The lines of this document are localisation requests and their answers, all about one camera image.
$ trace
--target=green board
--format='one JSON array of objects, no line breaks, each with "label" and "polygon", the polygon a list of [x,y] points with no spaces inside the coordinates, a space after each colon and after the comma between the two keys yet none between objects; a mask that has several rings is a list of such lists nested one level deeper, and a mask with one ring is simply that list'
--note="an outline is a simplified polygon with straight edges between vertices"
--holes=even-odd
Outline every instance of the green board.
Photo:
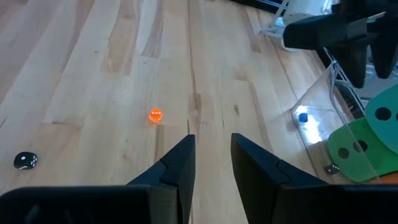
[{"label": "green board", "polygon": [[369,101],[365,115],[376,136],[398,154],[398,85]]},{"label": "green board", "polygon": [[328,139],[328,151],[342,174],[355,182],[364,182],[376,177],[376,173],[385,175],[398,170],[398,154],[379,140],[366,118],[357,119],[348,126],[364,153],[346,126],[333,132]]}]

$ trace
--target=orange die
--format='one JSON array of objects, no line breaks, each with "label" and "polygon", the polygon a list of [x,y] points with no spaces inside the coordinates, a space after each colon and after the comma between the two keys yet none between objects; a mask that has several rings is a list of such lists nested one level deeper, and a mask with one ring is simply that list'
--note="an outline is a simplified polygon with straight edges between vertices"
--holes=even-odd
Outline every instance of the orange die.
[{"label": "orange die", "polygon": [[163,112],[160,109],[152,109],[149,113],[149,120],[153,123],[158,123],[163,117]]}]

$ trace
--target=blue ball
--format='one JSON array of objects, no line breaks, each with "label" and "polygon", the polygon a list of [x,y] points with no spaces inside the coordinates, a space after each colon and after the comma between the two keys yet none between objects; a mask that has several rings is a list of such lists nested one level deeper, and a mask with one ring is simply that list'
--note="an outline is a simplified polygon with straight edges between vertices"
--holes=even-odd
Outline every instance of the blue ball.
[{"label": "blue ball", "polygon": [[301,123],[306,123],[306,122],[308,121],[308,114],[307,114],[307,113],[300,113],[300,114],[298,115],[298,120],[299,120]]}]

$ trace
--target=white robot part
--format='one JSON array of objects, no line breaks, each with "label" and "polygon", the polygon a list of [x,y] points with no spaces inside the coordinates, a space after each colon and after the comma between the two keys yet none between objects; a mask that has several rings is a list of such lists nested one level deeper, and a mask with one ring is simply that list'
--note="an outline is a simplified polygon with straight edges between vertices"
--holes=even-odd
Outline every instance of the white robot part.
[{"label": "white robot part", "polygon": [[289,0],[283,16],[284,25],[287,26],[312,16],[330,14],[331,4],[332,0]]},{"label": "white robot part", "polygon": [[296,52],[297,49],[290,49],[284,46],[283,33],[285,27],[293,22],[300,21],[312,16],[320,16],[331,13],[331,6],[339,0],[284,0],[274,16],[270,27],[260,31],[261,34],[280,38],[282,48],[289,52]]}]

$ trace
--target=wood grain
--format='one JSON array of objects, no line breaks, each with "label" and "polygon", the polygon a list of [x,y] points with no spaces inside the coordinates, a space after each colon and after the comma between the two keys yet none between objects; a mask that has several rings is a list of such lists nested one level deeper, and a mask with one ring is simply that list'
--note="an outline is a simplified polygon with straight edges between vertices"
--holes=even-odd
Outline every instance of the wood grain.
[{"label": "wood grain", "polygon": [[[290,109],[324,68],[313,52],[258,34],[271,14],[225,0],[4,2],[0,193],[126,184],[196,134],[190,223],[247,223],[231,133],[310,174],[323,165]],[[164,113],[158,125],[152,108]],[[38,154],[35,169],[13,168],[21,151]]]}]

